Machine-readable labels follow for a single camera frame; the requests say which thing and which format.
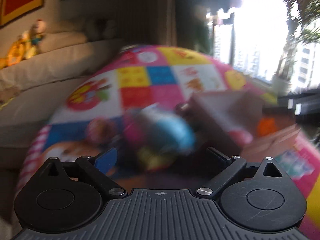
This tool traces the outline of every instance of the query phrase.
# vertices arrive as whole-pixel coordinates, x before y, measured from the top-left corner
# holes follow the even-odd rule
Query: ribbed gray panel
[[[208,199],[188,190],[135,189],[111,200],[91,224],[64,234],[24,230],[16,240],[304,240],[298,230],[252,233],[229,222]]]

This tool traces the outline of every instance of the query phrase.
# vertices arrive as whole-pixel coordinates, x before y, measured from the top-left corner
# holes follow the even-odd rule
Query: white pot
[[[291,82],[283,80],[276,75],[272,77],[272,90],[278,96],[286,96],[291,91]]]

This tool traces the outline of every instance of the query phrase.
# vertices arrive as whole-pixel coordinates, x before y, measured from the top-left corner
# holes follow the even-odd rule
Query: open box
[[[300,128],[294,116],[268,115],[275,118],[278,132],[257,137],[257,125],[262,118],[265,101],[248,91],[204,92],[193,94],[189,101],[191,111],[206,131],[210,146],[227,156],[240,155],[249,162],[261,162],[290,149]],[[253,135],[253,141],[238,146],[228,131],[242,129]]]

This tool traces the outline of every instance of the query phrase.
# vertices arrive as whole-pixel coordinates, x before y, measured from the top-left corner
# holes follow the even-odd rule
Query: metal screw
[[[115,187],[109,190],[109,194],[113,196],[121,196],[124,194],[124,189]]]
[[[198,193],[198,194],[204,195],[204,196],[211,195],[212,192],[213,192],[212,189],[207,188],[207,187],[202,187],[202,188],[199,188],[199,189],[197,190],[197,193]]]

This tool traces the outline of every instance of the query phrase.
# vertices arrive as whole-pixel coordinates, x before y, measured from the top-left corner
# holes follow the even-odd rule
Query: red square
[[[153,99],[165,110],[173,110],[185,101],[178,85],[151,86],[151,91]]]
[[[150,87],[121,88],[122,106],[144,108],[155,103],[152,98]]]

